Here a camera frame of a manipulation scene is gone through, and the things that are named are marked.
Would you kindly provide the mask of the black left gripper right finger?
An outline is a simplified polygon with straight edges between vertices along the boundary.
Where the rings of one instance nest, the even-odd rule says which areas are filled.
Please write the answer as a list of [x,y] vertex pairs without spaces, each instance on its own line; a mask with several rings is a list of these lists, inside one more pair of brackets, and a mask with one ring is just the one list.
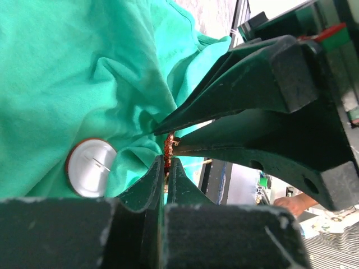
[[178,158],[173,158],[168,178],[167,204],[182,206],[213,205],[214,203],[187,177]]

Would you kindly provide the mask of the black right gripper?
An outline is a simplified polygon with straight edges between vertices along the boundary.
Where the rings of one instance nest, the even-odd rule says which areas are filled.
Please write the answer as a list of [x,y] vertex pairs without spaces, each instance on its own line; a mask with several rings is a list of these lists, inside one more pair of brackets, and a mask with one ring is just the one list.
[[245,42],[292,35],[321,49],[335,83],[338,113],[358,161],[358,1],[304,1],[268,18],[265,12],[238,26]]

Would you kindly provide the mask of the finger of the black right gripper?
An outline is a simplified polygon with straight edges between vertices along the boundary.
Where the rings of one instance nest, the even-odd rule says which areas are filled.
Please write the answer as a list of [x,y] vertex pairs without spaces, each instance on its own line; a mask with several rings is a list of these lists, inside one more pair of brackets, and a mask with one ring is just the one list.
[[259,169],[328,210],[358,204],[358,130],[334,112],[247,110],[183,136],[173,152]]
[[161,135],[246,109],[289,114],[317,98],[305,53],[294,36],[244,43],[221,56],[153,132]]

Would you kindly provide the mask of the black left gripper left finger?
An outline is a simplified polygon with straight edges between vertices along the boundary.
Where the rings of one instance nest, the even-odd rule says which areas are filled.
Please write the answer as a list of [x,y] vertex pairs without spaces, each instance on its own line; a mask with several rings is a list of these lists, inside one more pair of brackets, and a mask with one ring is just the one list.
[[117,196],[101,268],[159,268],[163,213],[163,156]]

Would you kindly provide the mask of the gold brooch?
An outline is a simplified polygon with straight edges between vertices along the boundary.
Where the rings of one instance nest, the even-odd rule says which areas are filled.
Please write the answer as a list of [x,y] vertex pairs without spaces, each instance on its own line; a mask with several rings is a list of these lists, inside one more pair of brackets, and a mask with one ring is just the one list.
[[171,167],[171,159],[173,155],[173,146],[178,146],[180,138],[174,135],[174,132],[168,134],[164,141],[164,168],[169,170]]

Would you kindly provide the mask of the green garment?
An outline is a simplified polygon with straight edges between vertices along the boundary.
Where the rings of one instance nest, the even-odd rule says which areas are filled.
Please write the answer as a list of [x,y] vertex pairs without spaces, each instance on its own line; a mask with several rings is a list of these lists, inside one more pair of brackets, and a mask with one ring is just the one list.
[[88,138],[117,150],[105,194],[119,195],[230,42],[173,1],[2,1],[1,197],[74,197],[65,162]]

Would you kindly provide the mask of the person's hand in background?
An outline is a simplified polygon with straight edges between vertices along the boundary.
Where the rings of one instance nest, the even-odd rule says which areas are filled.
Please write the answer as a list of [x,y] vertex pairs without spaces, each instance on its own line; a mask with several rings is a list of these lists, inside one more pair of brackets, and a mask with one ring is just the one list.
[[304,211],[319,203],[305,193],[293,197],[277,198],[273,205],[286,208],[293,216],[299,217]]

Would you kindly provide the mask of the white round magnet disc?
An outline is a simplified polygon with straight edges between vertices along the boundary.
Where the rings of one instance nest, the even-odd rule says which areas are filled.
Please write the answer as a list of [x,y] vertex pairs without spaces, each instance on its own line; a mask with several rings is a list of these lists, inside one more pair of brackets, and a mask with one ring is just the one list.
[[65,164],[73,191],[86,198],[104,197],[116,155],[115,148],[99,138],[88,138],[74,146]]

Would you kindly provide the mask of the person striped shirt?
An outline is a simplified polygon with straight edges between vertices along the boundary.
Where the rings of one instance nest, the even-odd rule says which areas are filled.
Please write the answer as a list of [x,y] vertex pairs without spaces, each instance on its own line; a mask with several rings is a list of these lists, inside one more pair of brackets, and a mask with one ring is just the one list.
[[358,269],[358,223],[342,233],[321,233],[304,238],[303,243],[312,268]]

